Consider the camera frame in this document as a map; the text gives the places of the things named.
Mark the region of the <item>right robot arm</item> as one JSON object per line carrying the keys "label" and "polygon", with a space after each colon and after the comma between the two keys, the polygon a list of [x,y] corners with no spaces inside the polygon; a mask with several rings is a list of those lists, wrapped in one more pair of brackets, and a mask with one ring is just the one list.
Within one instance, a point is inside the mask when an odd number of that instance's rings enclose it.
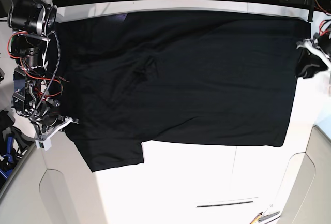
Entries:
{"label": "right robot arm", "polygon": [[33,124],[38,147],[48,149],[51,138],[70,123],[59,113],[56,96],[63,92],[57,71],[61,60],[59,38],[54,30],[57,8],[52,0],[11,0],[7,23],[12,36],[7,44],[17,63],[13,73],[12,108]]}

